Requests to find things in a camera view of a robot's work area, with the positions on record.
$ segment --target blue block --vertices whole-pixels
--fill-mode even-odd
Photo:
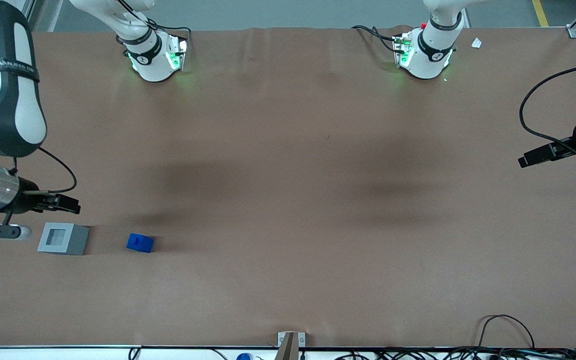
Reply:
[[[153,250],[153,243],[155,241],[146,235],[130,234],[126,248],[142,253],[150,253]]]

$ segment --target brown table surface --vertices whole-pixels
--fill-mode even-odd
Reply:
[[[45,148],[82,213],[16,216],[34,236],[0,240],[0,344],[463,346],[507,313],[576,347],[576,158],[517,163],[546,143],[523,96],[576,66],[563,28],[464,30],[433,80],[356,30],[197,32],[156,84],[114,34],[34,41]],[[526,120],[569,136],[576,73]],[[19,164],[70,182],[43,153]],[[48,221],[89,226],[86,255],[38,253]],[[484,344],[526,337],[496,320]]]

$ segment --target white paper scrap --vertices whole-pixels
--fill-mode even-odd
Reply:
[[[482,47],[482,41],[480,40],[480,38],[475,38],[475,41],[472,42],[471,46],[475,49],[481,48]]]

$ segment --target black strap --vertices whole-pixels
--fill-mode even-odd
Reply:
[[[140,38],[136,38],[136,39],[125,39],[125,38],[119,38],[119,40],[121,40],[121,42],[123,43],[123,45],[139,45],[141,43],[146,43],[146,41],[148,40],[149,37],[151,37],[151,34],[153,33],[153,29],[151,29],[150,27],[148,28],[148,30],[146,31],[146,34],[144,34],[142,37]]]
[[[39,71],[36,67],[17,60],[0,59],[0,71],[23,76],[34,82],[39,82]]]
[[[446,55],[448,55],[448,53],[450,53],[451,50],[453,50],[453,46],[455,45],[455,43],[453,43],[449,48],[438,50],[428,45],[428,43],[426,43],[426,41],[424,40],[423,30],[421,30],[421,32],[419,33],[418,44],[419,44],[419,50],[421,50],[422,53],[426,54],[428,56],[428,60],[430,60],[433,63],[442,61],[446,57]]]
[[[137,63],[142,65],[150,65],[153,62],[153,59],[162,51],[162,38],[157,35],[157,42],[155,45],[148,51],[142,52],[141,54],[138,52],[128,51],[130,57],[137,61]]]
[[[450,32],[450,30],[455,30],[457,29],[457,27],[459,27],[459,24],[462,23],[462,12],[459,11],[459,14],[457,14],[457,22],[454,23],[454,25],[450,25],[450,26],[444,26],[444,25],[439,25],[438,23],[436,23],[433,20],[433,17],[430,16],[430,25],[432,25],[433,28],[437,29],[437,30],[442,30],[444,32]]]

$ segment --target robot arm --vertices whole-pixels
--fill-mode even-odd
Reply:
[[[9,0],[0,0],[0,155],[25,157],[46,138],[39,73],[30,26]],[[39,187],[0,166],[0,239],[23,239],[30,229],[11,225],[12,214],[62,210],[78,214],[78,201]]]
[[[132,68],[147,82],[161,82],[183,69],[186,39],[167,34],[142,14],[156,0],[70,0],[74,7],[114,30],[128,50]]]
[[[30,26],[0,0],[0,155],[25,157],[46,138]]]
[[[457,36],[464,28],[462,10],[488,0],[423,0],[430,11],[425,28],[416,28],[395,39],[397,64],[420,79],[432,79],[448,66]]]

